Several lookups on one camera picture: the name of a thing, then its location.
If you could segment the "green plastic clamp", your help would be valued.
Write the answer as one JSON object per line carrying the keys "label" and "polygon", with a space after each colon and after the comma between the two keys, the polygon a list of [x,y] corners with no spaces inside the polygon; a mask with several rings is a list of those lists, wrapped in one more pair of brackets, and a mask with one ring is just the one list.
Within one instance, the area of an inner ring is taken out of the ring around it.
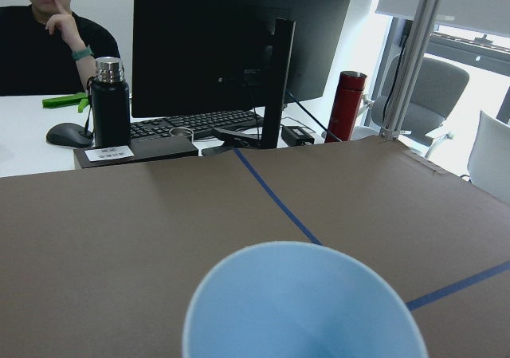
{"label": "green plastic clamp", "polygon": [[76,105],[77,111],[82,113],[88,106],[88,95],[85,92],[78,92],[67,96],[45,98],[41,102],[43,108],[63,108]]}

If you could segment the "white office chair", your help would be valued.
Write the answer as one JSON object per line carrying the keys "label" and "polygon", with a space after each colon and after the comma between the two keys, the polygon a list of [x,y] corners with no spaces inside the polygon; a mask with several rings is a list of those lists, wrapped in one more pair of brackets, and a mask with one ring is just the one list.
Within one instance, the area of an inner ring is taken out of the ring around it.
{"label": "white office chair", "polygon": [[509,204],[509,125],[482,110],[467,171],[463,179]]}

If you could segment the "red thermos bottle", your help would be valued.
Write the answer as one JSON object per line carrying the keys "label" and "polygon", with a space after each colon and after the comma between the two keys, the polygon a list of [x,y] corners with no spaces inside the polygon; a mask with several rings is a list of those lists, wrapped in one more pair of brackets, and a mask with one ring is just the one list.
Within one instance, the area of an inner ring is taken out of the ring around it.
{"label": "red thermos bottle", "polygon": [[367,75],[342,71],[335,92],[328,130],[340,140],[349,140],[365,89]]}

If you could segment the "aluminium frame post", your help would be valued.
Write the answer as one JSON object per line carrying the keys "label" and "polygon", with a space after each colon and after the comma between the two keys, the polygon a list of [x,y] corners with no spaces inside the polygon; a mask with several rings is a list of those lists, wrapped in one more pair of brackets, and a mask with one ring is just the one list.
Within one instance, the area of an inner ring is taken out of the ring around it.
{"label": "aluminium frame post", "polygon": [[380,130],[380,136],[385,140],[396,140],[401,133],[440,1],[419,0],[406,49],[400,57],[400,68],[395,74],[394,91],[390,96],[384,124]]}

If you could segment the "light blue plastic cup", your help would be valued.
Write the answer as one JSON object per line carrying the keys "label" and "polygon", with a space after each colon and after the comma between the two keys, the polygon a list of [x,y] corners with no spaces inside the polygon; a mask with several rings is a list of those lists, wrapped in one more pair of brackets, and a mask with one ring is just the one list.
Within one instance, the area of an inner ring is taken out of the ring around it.
{"label": "light blue plastic cup", "polygon": [[395,290],[326,246],[263,242],[218,262],[190,301],[185,357],[425,357]]}

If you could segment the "black thermos bottle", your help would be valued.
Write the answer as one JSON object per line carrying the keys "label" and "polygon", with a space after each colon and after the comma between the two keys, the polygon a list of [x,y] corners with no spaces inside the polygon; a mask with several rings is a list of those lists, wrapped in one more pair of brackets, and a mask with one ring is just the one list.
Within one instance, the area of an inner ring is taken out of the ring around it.
{"label": "black thermos bottle", "polygon": [[118,57],[98,57],[92,78],[89,103],[92,106],[94,144],[97,148],[128,145],[130,142],[129,86]]}

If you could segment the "black computer monitor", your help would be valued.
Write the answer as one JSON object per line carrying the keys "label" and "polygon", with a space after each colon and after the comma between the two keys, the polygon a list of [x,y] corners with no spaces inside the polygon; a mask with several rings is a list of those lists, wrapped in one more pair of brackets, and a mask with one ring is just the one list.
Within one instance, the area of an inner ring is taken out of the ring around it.
{"label": "black computer monitor", "polygon": [[351,0],[134,0],[131,114],[263,108],[277,145],[285,104],[324,94]]}

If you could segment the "black keyboard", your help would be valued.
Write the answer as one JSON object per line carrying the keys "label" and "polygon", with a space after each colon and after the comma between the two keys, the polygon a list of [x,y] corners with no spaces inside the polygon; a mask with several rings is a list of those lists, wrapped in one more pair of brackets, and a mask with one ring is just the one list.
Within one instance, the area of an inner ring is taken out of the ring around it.
{"label": "black keyboard", "polygon": [[234,110],[208,112],[190,116],[166,116],[131,122],[131,139],[156,139],[168,137],[172,128],[189,128],[194,132],[196,140],[208,139],[214,128],[231,131],[261,127],[263,117],[254,111]]}

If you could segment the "seated person in black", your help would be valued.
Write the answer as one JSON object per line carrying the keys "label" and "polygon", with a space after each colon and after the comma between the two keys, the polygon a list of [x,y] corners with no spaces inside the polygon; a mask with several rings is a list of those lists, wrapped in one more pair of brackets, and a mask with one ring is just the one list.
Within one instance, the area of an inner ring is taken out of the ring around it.
{"label": "seated person in black", "polygon": [[2,96],[83,92],[96,59],[120,55],[110,32],[73,12],[71,1],[1,8]]}

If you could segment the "black box with label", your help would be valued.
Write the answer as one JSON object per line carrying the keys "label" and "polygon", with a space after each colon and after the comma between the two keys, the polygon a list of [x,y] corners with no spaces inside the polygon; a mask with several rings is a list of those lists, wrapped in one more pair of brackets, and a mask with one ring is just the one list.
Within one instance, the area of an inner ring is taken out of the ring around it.
{"label": "black box with label", "polygon": [[186,137],[174,136],[151,140],[132,140],[129,145],[117,147],[79,148],[74,149],[73,153],[75,168],[85,169],[197,156],[198,149]]}

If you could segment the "black computer mouse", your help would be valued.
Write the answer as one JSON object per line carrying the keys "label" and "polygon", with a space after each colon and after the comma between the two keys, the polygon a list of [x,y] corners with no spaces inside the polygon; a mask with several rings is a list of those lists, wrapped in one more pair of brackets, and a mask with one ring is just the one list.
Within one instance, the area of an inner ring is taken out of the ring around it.
{"label": "black computer mouse", "polygon": [[53,145],[87,148],[92,146],[93,134],[84,126],[74,123],[60,123],[50,128],[46,141]]}

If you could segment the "grey office chair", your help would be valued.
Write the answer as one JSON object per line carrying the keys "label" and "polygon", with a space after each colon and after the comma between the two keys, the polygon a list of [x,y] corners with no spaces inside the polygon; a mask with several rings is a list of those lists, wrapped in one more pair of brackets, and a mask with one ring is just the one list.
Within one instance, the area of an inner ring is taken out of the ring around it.
{"label": "grey office chair", "polygon": [[425,57],[410,97],[402,130],[414,142],[427,147],[428,159],[453,133],[441,128],[469,82],[465,70],[448,62]]}

